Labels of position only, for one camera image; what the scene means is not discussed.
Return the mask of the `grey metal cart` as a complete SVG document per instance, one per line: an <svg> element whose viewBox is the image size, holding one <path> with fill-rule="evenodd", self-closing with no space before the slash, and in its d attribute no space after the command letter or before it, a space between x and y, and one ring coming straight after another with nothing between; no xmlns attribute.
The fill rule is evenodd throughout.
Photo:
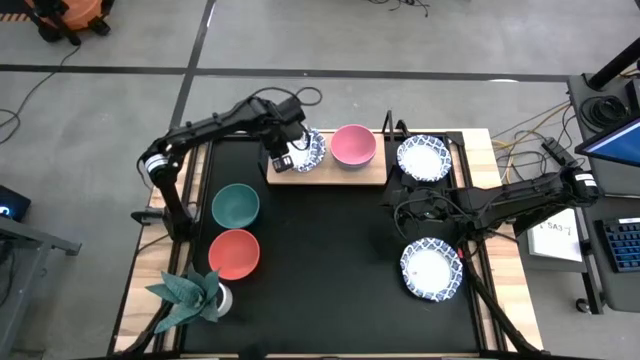
<svg viewBox="0 0 640 360"><path fill-rule="evenodd" d="M6 360L49 253L58 249L67 256L77 256L82 244L5 217L0 217L0 234L14 243L15 251L20 248L25 250L19 263L9 266L7 292L0 292L0 360Z"/></svg>

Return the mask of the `blue patterned paper bowl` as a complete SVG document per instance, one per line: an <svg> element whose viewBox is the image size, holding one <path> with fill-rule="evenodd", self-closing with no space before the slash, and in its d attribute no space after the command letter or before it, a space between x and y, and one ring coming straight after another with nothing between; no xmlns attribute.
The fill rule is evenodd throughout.
<svg viewBox="0 0 640 360"><path fill-rule="evenodd" d="M326 141L324 136L314 128L309 128L300 139L287 144L293 162L293 170L297 172L309 172L316 168L326 154Z"/></svg>
<svg viewBox="0 0 640 360"><path fill-rule="evenodd" d="M452 167L450 151L442 140L431 135L414 135L397 149L400 169L414 180L436 182L445 178Z"/></svg>

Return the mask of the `pink bowl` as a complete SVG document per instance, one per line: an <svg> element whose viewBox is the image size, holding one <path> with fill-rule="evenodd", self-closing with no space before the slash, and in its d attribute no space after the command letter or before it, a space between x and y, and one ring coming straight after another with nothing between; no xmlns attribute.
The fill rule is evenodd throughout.
<svg viewBox="0 0 640 360"><path fill-rule="evenodd" d="M374 134L359 124L340 127L331 137L330 150L342 161L356 163L365 156L376 153L377 140Z"/></svg>

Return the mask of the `black table mat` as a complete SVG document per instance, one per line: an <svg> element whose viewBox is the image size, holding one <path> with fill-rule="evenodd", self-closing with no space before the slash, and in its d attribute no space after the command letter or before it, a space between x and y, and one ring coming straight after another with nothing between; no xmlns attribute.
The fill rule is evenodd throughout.
<svg viewBox="0 0 640 360"><path fill-rule="evenodd" d="M478 348L467 288L448 301L413 296L400 272L404 243L380 204L382 189L265 182L253 141L216 144L207 172L214 196L251 186L260 212L257 267L230 283L233 304L218 322L184 331L190 354L472 353Z"/></svg>

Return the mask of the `black keyboard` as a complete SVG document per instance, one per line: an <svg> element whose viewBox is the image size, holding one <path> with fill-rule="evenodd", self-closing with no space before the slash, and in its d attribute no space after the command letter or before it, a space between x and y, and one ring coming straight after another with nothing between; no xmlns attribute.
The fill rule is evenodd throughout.
<svg viewBox="0 0 640 360"><path fill-rule="evenodd" d="M614 272L640 272L640 217L605 220L604 248Z"/></svg>

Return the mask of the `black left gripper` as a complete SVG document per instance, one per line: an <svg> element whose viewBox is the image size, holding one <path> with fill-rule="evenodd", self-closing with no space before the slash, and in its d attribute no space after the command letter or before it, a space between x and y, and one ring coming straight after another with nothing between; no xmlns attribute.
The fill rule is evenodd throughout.
<svg viewBox="0 0 640 360"><path fill-rule="evenodd" d="M307 136L307 128L299 121L291 123L268 122L259 131L259 138L272 160L272 167L276 173L290 170L294 167L289 153L288 143Z"/></svg>

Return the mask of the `teal bowl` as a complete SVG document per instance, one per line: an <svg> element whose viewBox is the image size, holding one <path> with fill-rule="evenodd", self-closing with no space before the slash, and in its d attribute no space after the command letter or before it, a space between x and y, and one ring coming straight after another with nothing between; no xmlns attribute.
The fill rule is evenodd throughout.
<svg viewBox="0 0 640 360"><path fill-rule="evenodd" d="M258 217L259 210L260 198L257 192L243 183L223 187L211 203L213 219L225 229L248 227Z"/></svg>

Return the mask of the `orange bowl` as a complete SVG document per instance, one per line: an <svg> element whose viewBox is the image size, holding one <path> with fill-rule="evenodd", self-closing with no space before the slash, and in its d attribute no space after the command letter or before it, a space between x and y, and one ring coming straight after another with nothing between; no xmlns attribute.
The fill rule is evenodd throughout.
<svg viewBox="0 0 640 360"><path fill-rule="evenodd" d="M222 232L212 242L208 262L224 280L240 280L251 274L260 259L260 246L256 237L243 229Z"/></svg>

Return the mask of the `blue patterned plate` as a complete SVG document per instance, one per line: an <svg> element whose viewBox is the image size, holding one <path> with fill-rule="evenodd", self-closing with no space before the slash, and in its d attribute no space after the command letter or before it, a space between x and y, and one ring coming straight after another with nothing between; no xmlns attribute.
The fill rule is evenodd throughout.
<svg viewBox="0 0 640 360"><path fill-rule="evenodd" d="M406 288L416 297L433 302L452 299L463 280L463 265L446 242L424 237L407 245L400 258Z"/></svg>

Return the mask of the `black device with blue light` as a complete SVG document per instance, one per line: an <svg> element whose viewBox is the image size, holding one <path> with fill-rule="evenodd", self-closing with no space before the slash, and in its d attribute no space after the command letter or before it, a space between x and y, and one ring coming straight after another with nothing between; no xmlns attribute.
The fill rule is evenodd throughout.
<svg viewBox="0 0 640 360"><path fill-rule="evenodd" d="M0 185L0 216L21 222L31 205L31 200Z"/></svg>

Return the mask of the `black pole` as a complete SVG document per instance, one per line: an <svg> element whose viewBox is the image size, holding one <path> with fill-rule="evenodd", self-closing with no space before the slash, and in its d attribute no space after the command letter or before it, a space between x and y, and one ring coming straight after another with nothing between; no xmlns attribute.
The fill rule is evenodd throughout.
<svg viewBox="0 0 640 360"><path fill-rule="evenodd" d="M640 37L622 50L603 68L586 80L589 88L599 91L626 68L640 59Z"/></svg>

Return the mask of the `black power strip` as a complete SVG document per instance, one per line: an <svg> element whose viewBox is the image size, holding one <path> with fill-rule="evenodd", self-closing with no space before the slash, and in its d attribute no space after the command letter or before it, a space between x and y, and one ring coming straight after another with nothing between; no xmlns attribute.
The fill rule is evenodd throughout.
<svg viewBox="0 0 640 360"><path fill-rule="evenodd" d="M576 167L578 161L554 138L546 138L542 142L542 148L561 167Z"/></svg>

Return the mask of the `green plant in white pot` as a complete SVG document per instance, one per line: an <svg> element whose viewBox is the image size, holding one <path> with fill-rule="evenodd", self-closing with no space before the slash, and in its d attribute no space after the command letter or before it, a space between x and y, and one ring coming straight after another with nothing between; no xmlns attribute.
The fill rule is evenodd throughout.
<svg viewBox="0 0 640 360"><path fill-rule="evenodd" d="M232 308L233 294L220 282L218 271L210 271L203 276L190 265L185 277L166 272L162 272L161 277L162 283L149 285L146 289L172 304L172 309L155 326L155 334L199 317L217 323Z"/></svg>

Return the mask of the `computer monitor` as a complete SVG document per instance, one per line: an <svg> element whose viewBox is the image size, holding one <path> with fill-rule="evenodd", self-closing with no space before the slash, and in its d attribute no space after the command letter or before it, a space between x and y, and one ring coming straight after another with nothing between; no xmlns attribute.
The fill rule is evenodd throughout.
<svg viewBox="0 0 640 360"><path fill-rule="evenodd" d="M626 120L585 140L575 152L590 158L640 167L640 118Z"/></svg>

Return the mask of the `wooden cutting board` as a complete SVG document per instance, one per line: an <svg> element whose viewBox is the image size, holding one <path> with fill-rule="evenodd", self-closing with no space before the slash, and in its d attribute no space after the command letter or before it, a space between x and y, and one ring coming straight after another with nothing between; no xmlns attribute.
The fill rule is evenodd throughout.
<svg viewBox="0 0 640 360"><path fill-rule="evenodd" d="M364 167L356 169L341 165L330 150L335 130L320 130L325 139L326 152L315 168L304 173L294 170L277 173L271 161L268 161L264 170L266 181L270 185L384 185L394 163L392 150L389 148L395 141L394 126L392 113L388 111L382 130L373 132L376 153Z"/></svg>

